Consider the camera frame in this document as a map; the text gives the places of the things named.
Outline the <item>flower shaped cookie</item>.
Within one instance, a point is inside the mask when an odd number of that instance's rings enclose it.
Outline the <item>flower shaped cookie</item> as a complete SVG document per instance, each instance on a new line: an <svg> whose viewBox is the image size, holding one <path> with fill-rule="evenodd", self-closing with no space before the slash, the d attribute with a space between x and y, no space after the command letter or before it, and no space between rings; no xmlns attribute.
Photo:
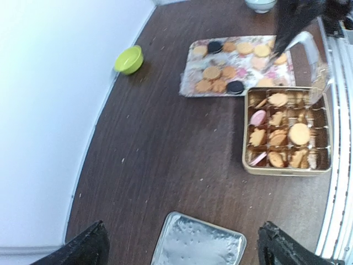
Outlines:
<svg viewBox="0 0 353 265"><path fill-rule="evenodd" d="M249 144L257 147L267 143L267 130L255 128L249 137Z"/></svg>

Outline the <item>steel kitchen tongs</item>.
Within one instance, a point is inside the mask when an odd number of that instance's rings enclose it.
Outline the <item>steel kitchen tongs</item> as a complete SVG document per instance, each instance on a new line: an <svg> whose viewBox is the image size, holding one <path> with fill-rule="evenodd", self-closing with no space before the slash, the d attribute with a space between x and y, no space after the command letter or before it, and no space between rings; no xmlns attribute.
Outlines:
<svg viewBox="0 0 353 265"><path fill-rule="evenodd" d="M311 33L302 31L289 42L286 42L283 36L280 37L277 35L274 47L266 66L263 68L263 72L266 72L282 54L297 44L303 45L310 67L311 88L309 89L308 103L309 105L314 105L328 90L334 79L328 64L322 60Z"/></svg>

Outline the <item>pink round cookie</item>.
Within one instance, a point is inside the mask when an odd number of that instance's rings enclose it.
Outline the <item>pink round cookie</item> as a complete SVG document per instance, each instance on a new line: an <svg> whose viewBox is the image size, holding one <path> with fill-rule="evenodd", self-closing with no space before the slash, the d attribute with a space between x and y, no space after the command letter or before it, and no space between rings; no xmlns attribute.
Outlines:
<svg viewBox="0 0 353 265"><path fill-rule="evenodd" d="M258 110L250 118L250 124L254 126L260 126L265 122L265 120L266 120L266 111Z"/></svg>
<svg viewBox="0 0 353 265"><path fill-rule="evenodd" d="M249 164L251 166L256 166L261 160L263 160L267 156L266 152L260 153L256 158L254 158Z"/></svg>

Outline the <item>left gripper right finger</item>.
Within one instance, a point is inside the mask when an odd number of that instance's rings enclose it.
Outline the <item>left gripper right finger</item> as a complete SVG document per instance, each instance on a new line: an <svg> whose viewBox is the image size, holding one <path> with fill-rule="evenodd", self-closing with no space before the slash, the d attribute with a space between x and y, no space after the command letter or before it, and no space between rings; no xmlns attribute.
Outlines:
<svg viewBox="0 0 353 265"><path fill-rule="evenodd" d="M270 221L258 230L260 264L331 264L310 252Z"/></svg>

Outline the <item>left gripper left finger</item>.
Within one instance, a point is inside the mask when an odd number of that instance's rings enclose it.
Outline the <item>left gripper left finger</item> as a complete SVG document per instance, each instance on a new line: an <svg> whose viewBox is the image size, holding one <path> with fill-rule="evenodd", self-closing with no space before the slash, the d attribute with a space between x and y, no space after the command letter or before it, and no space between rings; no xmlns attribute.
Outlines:
<svg viewBox="0 0 353 265"><path fill-rule="evenodd" d="M33 264L107 264L110 242L102 221L96 221L57 251Z"/></svg>

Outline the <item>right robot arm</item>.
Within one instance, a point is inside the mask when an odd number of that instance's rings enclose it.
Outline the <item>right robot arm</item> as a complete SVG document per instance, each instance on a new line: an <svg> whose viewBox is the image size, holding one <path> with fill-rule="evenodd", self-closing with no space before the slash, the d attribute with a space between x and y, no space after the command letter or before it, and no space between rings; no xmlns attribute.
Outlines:
<svg viewBox="0 0 353 265"><path fill-rule="evenodd" d="M277 1L276 39L272 55L278 58L290 42L319 16L332 21L344 19L352 1Z"/></svg>

